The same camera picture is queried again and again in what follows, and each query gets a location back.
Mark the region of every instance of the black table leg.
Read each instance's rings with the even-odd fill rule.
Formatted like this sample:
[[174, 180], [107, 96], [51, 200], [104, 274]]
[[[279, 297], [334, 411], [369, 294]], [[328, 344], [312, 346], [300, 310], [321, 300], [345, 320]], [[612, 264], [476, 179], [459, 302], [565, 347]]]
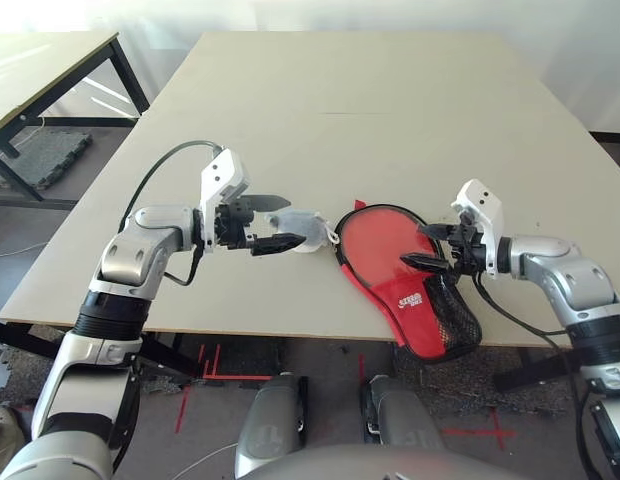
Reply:
[[56, 343], [25, 333], [21, 327], [3, 323], [0, 323], [0, 343], [52, 359], [59, 351]]
[[6, 165], [3, 160], [0, 159], [0, 175], [6, 179], [6, 181], [18, 192], [23, 194], [29, 200], [36, 200], [41, 202], [43, 197], [37, 193], [37, 191], [28, 185], [26, 181], [21, 178], [17, 173]]
[[[578, 371], [581, 363], [575, 351], [568, 350], [565, 352], [565, 356], [570, 364], [570, 374]], [[517, 388], [527, 387], [562, 377], [567, 373], [561, 357], [559, 355], [554, 355], [544, 360], [524, 364], [522, 368], [504, 373], [497, 373], [493, 375], [492, 380], [497, 391], [504, 393]]]
[[19, 150], [14, 148], [10, 142], [6, 142], [2, 147], [1, 151], [5, 153], [8, 158], [17, 158], [19, 156]]
[[121, 45], [119, 45], [119, 41], [115, 38], [110, 42], [110, 46], [114, 51], [114, 55], [110, 57], [112, 65], [117, 71], [117, 75], [119, 75], [121, 83], [123, 83], [123, 86], [126, 88], [128, 95], [130, 95], [132, 103], [134, 103], [137, 111], [139, 112], [139, 114], [141, 114], [145, 112], [148, 108], [150, 108], [148, 99], [143, 93], [141, 85], [139, 85], [139, 81], [137, 80], [137, 77], [135, 76], [132, 68], [130, 67], [128, 59], [123, 53]]

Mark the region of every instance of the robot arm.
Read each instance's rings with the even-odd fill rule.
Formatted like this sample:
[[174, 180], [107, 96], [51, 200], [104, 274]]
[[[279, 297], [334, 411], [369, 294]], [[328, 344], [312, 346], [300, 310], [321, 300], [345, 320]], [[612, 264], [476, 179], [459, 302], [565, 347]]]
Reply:
[[113, 457], [116, 469], [138, 411], [141, 330], [170, 256], [193, 246], [199, 258], [217, 246], [265, 255], [305, 240], [249, 233], [255, 211], [278, 210], [289, 202], [273, 195], [241, 196], [248, 184], [237, 156], [224, 149], [202, 172], [199, 208], [146, 207], [127, 218], [104, 250], [77, 322], [63, 339], [34, 411], [33, 441], [1, 479], [112, 477]]
[[[581, 256], [576, 244], [549, 237], [502, 235], [501, 202], [480, 181], [467, 182], [452, 204], [460, 225], [428, 225], [426, 235], [447, 241], [458, 275], [510, 274], [538, 285], [550, 301], [581, 360], [591, 391], [605, 395], [593, 409], [599, 438], [620, 469], [620, 296], [604, 270]], [[406, 263], [441, 268], [420, 255]]]

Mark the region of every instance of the red tape mark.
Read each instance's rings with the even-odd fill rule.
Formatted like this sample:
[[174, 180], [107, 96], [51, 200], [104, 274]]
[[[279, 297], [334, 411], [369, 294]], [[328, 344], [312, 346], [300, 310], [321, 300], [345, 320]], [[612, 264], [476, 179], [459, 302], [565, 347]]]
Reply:
[[174, 427], [174, 433], [181, 431], [181, 425], [183, 423], [183, 417], [186, 413], [186, 406], [188, 405], [188, 397], [190, 396], [190, 385], [183, 387], [183, 398], [181, 399], [181, 408], [179, 409], [179, 415], [177, 416], [177, 425]]
[[[202, 345], [199, 348], [199, 364], [203, 360], [203, 347]], [[272, 375], [218, 375], [217, 368], [219, 367], [219, 359], [221, 356], [221, 345], [217, 344], [217, 349], [214, 352], [214, 361], [212, 363], [212, 373], [208, 373], [208, 366], [210, 365], [210, 360], [206, 360], [203, 365], [203, 373], [201, 374], [201, 378], [203, 380], [253, 380], [253, 381], [268, 381], [272, 378]]]
[[217, 343], [217, 351], [214, 352], [214, 363], [212, 364], [212, 375], [217, 374], [217, 367], [219, 366], [219, 354], [221, 353], [221, 345]]
[[[497, 432], [501, 432], [501, 427], [499, 426], [499, 417], [497, 416], [497, 409], [495, 407], [490, 407], [490, 415], [492, 416], [492, 421], [494, 422], [494, 429]], [[497, 444], [499, 445], [499, 450], [506, 449], [506, 443], [503, 441], [501, 435], [497, 435]]]
[[363, 353], [359, 354], [359, 385], [366, 381], [366, 357]]

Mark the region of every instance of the black mesh net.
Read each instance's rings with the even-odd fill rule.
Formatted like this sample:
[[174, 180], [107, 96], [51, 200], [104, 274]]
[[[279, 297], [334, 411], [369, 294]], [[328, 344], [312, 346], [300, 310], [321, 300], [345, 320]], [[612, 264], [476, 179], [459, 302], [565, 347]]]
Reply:
[[439, 321], [439, 333], [446, 358], [463, 355], [481, 343], [481, 326], [449, 275], [432, 275], [425, 280], [430, 304]]

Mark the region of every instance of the white tabletop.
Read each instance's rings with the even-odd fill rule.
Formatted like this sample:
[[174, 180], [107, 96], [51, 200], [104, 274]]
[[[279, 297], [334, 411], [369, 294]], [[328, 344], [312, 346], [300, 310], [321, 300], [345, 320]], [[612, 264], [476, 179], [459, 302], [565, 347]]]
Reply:
[[[496, 37], [470, 33], [205, 34], [21, 282], [3, 320], [74, 323], [97, 260], [148, 168], [209, 139], [238, 152], [252, 186], [336, 223], [355, 199], [453, 223], [461, 185], [503, 201], [507, 234], [575, 240], [620, 292], [620, 169]], [[210, 153], [179, 153], [139, 206], [196, 205]], [[169, 271], [187, 274], [189, 254]], [[504, 307], [559, 327], [541, 291], [488, 282]], [[537, 345], [460, 290], [486, 344]], [[149, 330], [392, 339], [329, 249], [252, 258], [218, 249], [193, 285], [165, 280]]]
[[116, 36], [113, 31], [0, 34], [0, 128]]

